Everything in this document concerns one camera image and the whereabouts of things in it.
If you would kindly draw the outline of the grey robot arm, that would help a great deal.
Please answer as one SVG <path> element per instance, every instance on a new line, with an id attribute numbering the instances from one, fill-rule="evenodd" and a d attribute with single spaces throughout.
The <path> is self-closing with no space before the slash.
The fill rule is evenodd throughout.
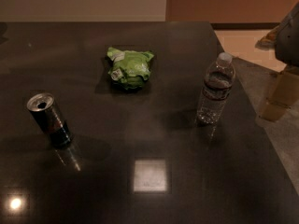
<path id="1" fill-rule="evenodd" d="M 299 100 L 299 3 L 278 26 L 275 57 L 286 64 L 266 90 L 259 117 L 275 122 Z"/>

